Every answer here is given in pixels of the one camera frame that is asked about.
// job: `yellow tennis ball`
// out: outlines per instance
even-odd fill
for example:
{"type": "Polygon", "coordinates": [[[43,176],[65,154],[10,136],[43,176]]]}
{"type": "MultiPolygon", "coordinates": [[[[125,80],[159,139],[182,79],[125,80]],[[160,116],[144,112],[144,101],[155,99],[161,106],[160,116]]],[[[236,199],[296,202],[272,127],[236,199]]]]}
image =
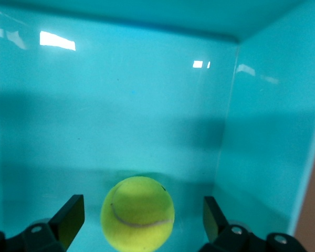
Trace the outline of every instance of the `yellow tennis ball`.
{"type": "Polygon", "coordinates": [[[152,252],[169,238],[175,211],[166,189],[149,177],[130,177],[106,196],[100,220],[106,240],[120,252],[152,252]]]}

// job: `tennis ball seam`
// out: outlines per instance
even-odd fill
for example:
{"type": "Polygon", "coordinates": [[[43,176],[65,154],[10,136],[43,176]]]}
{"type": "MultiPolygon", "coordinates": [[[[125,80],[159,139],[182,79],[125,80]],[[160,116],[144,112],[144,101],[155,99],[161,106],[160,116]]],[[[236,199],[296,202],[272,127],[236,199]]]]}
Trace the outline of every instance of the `tennis ball seam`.
{"type": "Polygon", "coordinates": [[[120,221],[121,223],[129,226],[129,227],[135,227],[135,228],[145,228],[145,227],[154,227],[154,226],[158,226],[158,225],[162,225],[162,224],[165,224],[165,223],[174,223],[174,220],[172,219],[165,219],[165,220],[159,220],[159,221],[156,221],[156,222],[153,222],[153,223],[148,223],[148,224],[137,224],[137,223],[131,223],[131,222],[127,222],[126,220],[122,219],[116,212],[116,209],[114,208],[114,203],[113,203],[113,199],[114,199],[114,196],[117,192],[119,188],[117,188],[115,190],[115,192],[113,193],[113,196],[112,196],[112,201],[111,201],[111,208],[112,208],[112,212],[115,216],[115,218],[120,221]]]}

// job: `metal screw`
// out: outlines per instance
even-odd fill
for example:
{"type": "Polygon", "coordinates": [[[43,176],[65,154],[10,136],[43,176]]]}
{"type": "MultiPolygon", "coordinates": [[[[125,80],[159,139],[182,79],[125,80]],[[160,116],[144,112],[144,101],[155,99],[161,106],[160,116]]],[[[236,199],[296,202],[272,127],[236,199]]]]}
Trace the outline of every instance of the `metal screw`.
{"type": "Polygon", "coordinates": [[[281,244],[287,244],[286,238],[284,238],[282,235],[276,235],[274,237],[274,240],[276,240],[277,242],[279,242],[281,244]]]}
{"type": "Polygon", "coordinates": [[[240,227],[232,227],[232,232],[236,235],[241,235],[243,233],[243,230],[240,227]]]}
{"type": "Polygon", "coordinates": [[[40,232],[42,230],[42,227],[41,226],[36,226],[36,227],[33,227],[31,229],[31,232],[32,233],[37,233],[37,232],[40,232]]]}

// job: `screw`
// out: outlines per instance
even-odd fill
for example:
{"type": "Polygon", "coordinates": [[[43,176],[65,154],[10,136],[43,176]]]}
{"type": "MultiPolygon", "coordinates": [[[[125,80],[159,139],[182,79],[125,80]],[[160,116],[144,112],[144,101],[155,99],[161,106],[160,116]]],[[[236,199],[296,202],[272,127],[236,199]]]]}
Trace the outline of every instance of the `screw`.
{"type": "Polygon", "coordinates": [[[36,227],[33,227],[31,229],[31,232],[32,233],[37,233],[37,232],[40,232],[42,230],[42,227],[41,226],[36,226],[36,227]]]}
{"type": "Polygon", "coordinates": [[[286,238],[284,238],[282,235],[276,235],[274,237],[274,240],[276,240],[277,242],[279,242],[281,244],[287,244],[286,238]]]}
{"type": "Polygon", "coordinates": [[[232,227],[232,232],[236,235],[241,235],[243,233],[243,230],[240,227],[232,227]]]}

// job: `tennis ball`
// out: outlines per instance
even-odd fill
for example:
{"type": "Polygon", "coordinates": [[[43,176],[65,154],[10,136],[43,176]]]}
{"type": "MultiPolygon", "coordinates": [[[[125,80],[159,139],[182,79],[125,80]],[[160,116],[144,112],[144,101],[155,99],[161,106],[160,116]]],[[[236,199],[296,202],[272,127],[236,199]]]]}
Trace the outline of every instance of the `tennis ball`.
{"type": "Polygon", "coordinates": [[[130,177],[106,196],[100,220],[106,240],[120,252],[152,252],[170,236],[174,205],[166,189],[149,177],[130,177]]]}

